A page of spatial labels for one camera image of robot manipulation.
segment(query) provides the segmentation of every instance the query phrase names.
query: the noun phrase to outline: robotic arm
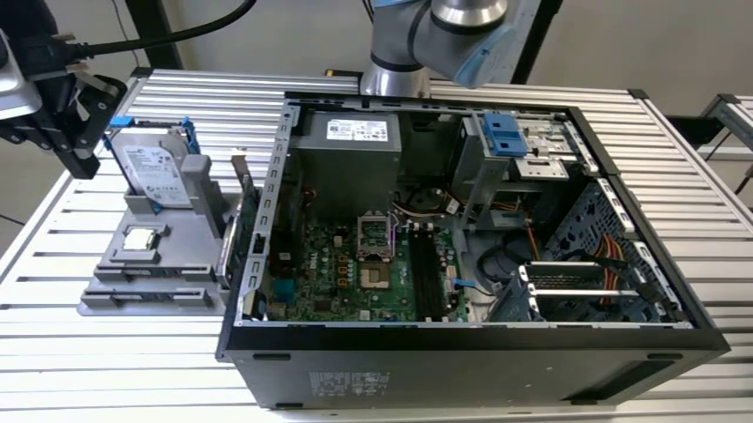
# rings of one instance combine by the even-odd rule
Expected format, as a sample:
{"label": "robotic arm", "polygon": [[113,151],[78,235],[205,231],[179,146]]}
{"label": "robotic arm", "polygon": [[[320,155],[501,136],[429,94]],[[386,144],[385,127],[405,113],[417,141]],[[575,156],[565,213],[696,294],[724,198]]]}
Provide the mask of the robotic arm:
{"label": "robotic arm", "polygon": [[373,0],[362,94],[429,97],[429,69],[469,88],[494,77],[516,34],[508,0]]}
{"label": "robotic arm", "polygon": [[[58,32],[45,0],[0,0],[0,137],[53,152],[74,178],[95,177],[94,149],[127,87],[85,73],[85,60],[217,31],[254,4],[245,0],[223,18],[158,39],[89,45],[69,44],[74,36]],[[508,0],[373,0],[373,6],[364,94],[429,97],[429,69],[472,88],[492,80],[514,35]]]}

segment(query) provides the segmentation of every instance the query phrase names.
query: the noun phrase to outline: white wall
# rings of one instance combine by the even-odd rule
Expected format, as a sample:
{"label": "white wall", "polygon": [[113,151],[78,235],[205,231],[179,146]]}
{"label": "white wall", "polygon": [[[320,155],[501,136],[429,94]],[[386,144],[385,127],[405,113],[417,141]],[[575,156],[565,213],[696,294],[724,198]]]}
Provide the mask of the white wall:
{"label": "white wall", "polygon": [[[226,15],[241,0],[163,0],[175,30]],[[199,71],[322,75],[365,71],[372,22],[360,0],[259,0],[217,33],[179,43],[183,66]]]}
{"label": "white wall", "polygon": [[643,88],[667,114],[753,93],[751,0],[565,0],[530,83]]}

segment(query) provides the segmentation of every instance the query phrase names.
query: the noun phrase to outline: black cable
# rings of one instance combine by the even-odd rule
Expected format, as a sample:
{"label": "black cable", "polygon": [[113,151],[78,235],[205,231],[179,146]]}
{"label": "black cable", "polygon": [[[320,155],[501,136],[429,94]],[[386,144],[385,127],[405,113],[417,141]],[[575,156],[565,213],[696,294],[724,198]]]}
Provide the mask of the black cable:
{"label": "black cable", "polygon": [[14,219],[14,218],[6,216],[6,215],[2,214],[2,213],[0,213],[0,219],[6,219],[8,222],[14,222],[14,223],[16,223],[18,225],[26,226],[26,223],[24,223],[23,221],[16,220],[16,219]]}
{"label": "black cable", "polygon": [[481,295],[486,295],[488,297],[496,297],[497,295],[494,295],[493,293],[488,293],[485,291],[482,291],[477,286],[466,286],[470,289],[476,289]]}
{"label": "black cable", "polygon": [[374,9],[372,7],[372,0],[362,0],[364,9],[366,9],[366,14],[369,15],[369,20],[374,22]]}
{"label": "black cable", "polygon": [[728,132],[728,135],[721,139],[721,141],[719,141],[719,144],[715,145],[715,149],[711,151],[709,155],[707,156],[707,158],[704,159],[704,161],[709,161],[711,156],[715,155],[715,152],[717,152],[719,148],[721,147],[723,144],[725,144],[725,141],[729,138],[729,135],[732,134],[732,132]]}
{"label": "black cable", "polygon": [[484,264],[486,263],[486,261],[493,256],[496,256],[498,253],[504,252],[506,257],[517,264],[524,264],[524,263],[526,263],[526,261],[530,261],[530,259],[521,257],[521,255],[518,253],[508,250],[508,245],[513,242],[513,240],[516,240],[517,238],[521,238],[524,236],[528,236],[525,230],[517,229],[514,231],[509,231],[505,234],[505,236],[502,237],[502,242],[500,244],[497,244],[494,247],[492,247],[490,249],[488,249],[486,251],[484,251],[484,253],[481,253],[480,258],[476,261],[476,269],[477,269],[477,272],[489,281],[492,281],[492,282],[510,282],[510,276],[508,276],[508,275],[505,275],[505,276],[490,275],[486,272],[486,269],[484,269]]}
{"label": "black cable", "polygon": [[[118,25],[121,26],[121,33],[123,34],[123,38],[129,41],[129,35],[126,34],[126,28],[123,27],[123,20],[121,18],[121,9],[118,8],[117,0],[110,0],[114,4],[115,8],[115,16],[118,17]],[[135,50],[131,50],[131,54],[134,55],[134,60],[137,61],[137,68],[142,67],[142,62],[139,61],[139,56],[137,55]]]}
{"label": "black cable", "polygon": [[257,0],[243,0],[243,4],[238,6],[238,9],[235,9],[222,18],[217,19],[214,22],[195,26],[194,28],[185,29],[183,31],[178,31],[177,33],[169,33],[166,36],[159,38],[107,42],[105,44],[95,44],[91,46],[79,44],[79,51],[74,54],[73,59],[86,59],[87,57],[110,55],[113,53],[133,51],[142,48],[159,47],[165,44],[173,44],[174,42],[185,41],[206,35],[219,29],[223,29],[233,22],[241,19],[241,17],[251,10],[255,4]]}
{"label": "black cable", "polygon": [[745,186],[748,185],[748,181],[751,181],[751,177],[747,176],[745,179],[743,180],[743,182],[739,185],[739,188],[735,190],[735,195],[740,195],[740,193],[743,192],[743,190],[745,189]]}

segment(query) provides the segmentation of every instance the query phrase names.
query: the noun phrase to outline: aluminum slotted table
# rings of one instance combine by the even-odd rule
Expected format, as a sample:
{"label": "aluminum slotted table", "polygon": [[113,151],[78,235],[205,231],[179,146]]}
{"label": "aluminum slotted table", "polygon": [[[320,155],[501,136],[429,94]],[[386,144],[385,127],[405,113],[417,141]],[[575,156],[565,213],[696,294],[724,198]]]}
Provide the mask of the aluminum slotted table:
{"label": "aluminum slotted table", "polygon": [[[358,91],[356,78],[167,70],[130,84],[125,114],[191,116],[226,190],[239,189],[239,151],[263,182],[283,92]],[[233,366],[214,360],[222,317],[77,314],[125,211],[125,178],[103,152],[94,180],[62,176],[0,260],[0,421],[753,421],[753,216],[651,100],[625,90],[470,91],[448,82],[434,82],[433,97],[581,108],[732,352],[617,409],[262,410]]]}

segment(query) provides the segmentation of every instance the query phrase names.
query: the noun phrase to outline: cable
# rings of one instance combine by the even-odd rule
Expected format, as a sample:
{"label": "cable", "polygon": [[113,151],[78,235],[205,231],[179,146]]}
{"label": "cable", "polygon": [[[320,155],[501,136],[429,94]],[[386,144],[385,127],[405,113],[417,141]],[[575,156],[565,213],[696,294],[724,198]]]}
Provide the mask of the cable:
{"label": "cable", "polygon": [[505,276],[500,276],[500,275],[490,275],[486,272],[486,269],[484,269],[484,264],[486,263],[486,261],[498,253],[505,253],[506,257],[517,264],[522,264],[525,262],[529,261],[529,259],[521,257],[517,253],[514,253],[513,251],[508,250],[508,245],[517,239],[520,238],[522,235],[525,234],[525,231],[522,229],[517,229],[513,231],[509,231],[505,236],[502,237],[502,241],[500,244],[497,244],[496,246],[493,246],[490,249],[488,249],[486,251],[484,251],[484,253],[481,253],[480,258],[476,261],[476,270],[480,273],[480,275],[484,276],[484,278],[492,282],[509,282],[510,281],[510,276],[505,275]]}
{"label": "cable", "polygon": [[8,222],[14,222],[18,225],[26,226],[26,223],[23,221],[14,219],[10,216],[6,216],[4,214],[0,214],[0,219],[6,219]]}
{"label": "cable", "polygon": [[541,260],[540,249],[537,247],[537,240],[533,238],[533,231],[530,230],[530,226],[526,226],[526,232],[529,233],[530,251],[533,252],[533,258],[538,262]]}
{"label": "cable", "polygon": [[362,0],[364,9],[366,9],[366,14],[369,15],[369,20],[374,22],[374,8],[372,6],[372,0]]}
{"label": "cable", "polygon": [[745,189],[745,186],[748,185],[748,181],[751,181],[751,177],[747,176],[745,179],[743,180],[743,182],[740,183],[739,187],[735,190],[735,195],[740,195],[740,193],[743,192],[743,190]]}
{"label": "cable", "polygon": [[[121,9],[118,8],[117,0],[110,0],[114,4],[115,8],[115,16],[118,17],[118,25],[121,26],[121,33],[123,34],[123,38],[129,41],[129,35],[126,34],[126,28],[123,27],[123,20],[121,19]],[[131,50],[131,54],[134,55],[134,60],[137,61],[137,67],[142,67],[142,62],[139,61],[139,56],[137,55],[135,50]]]}
{"label": "cable", "polygon": [[413,216],[414,218],[430,218],[433,216],[441,216],[442,214],[446,213],[446,209],[444,207],[444,205],[445,205],[444,200],[442,200],[442,205],[440,207],[437,207],[434,209],[429,209],[429,210],[414,209],[408,204],[398,203],[397,201],[393,201],[392,205],[394,206],[396,209],[398,209],[401,212],[404,212],[409,216]]}
{"label": "cable", "polygon": [[496,297],[497,296],[493,293],[488,293],[488,292],[482,291],[477,286],[466,286],[466,288],[477,290],[481,295],[485,295],[488,297]]}
{"label": "cable", "polygon": [[79,51],[74,54],[73,59],[86,59],[89,57],[110,55],[113,53],[121,53],[123,51],[159,47],[165,44],[173,44],[174,42],[185,41],[206,35],[219,29],[223,29],[233,22],[241,19],[241,17],[251,10],[255,4],[257,0],[243,0],[243,4],[238,6],[238,8],[231,13],[217,19],[214,22],[203,24],[202,26],[195,26],[194,28],[185,29],[183,31],[178,31],[177,33],[169,33],[166,36],[159,38],[107,42],[105,44],[95,45],[79,44]]}
{"label": "cable", "polygon": [[725,141],[728,140],[731,134],[732,134],[732,132],[728,132],[728,135],[727,135],[724,138],[721,138],[721,141],[719,141],[719,144],[715,146],[715,149],[711,151],[711,153],[709,153],[709,155],[707,156],[707,158],[704,159],[704,161],[709,161],[711,156],[715,155],[715,152],[717,152],[717,150],[719,150],[719,148],[721,147],[721,145],[725,144]]}
{"label": "cable", "polygon": [[[608,239],[607,234],[604,234],[601,236],[601,244],[607,245],[608,258],[612,258],[612,244],[609,243],[609,239]],[[609,269],[605,266],[604,267],[604,289],[609,290],[611,283],[612,283],[612,273],[609,273]],[[609,298],[601,297],[600,304],[607,305],[608,303],[609,303]]]}

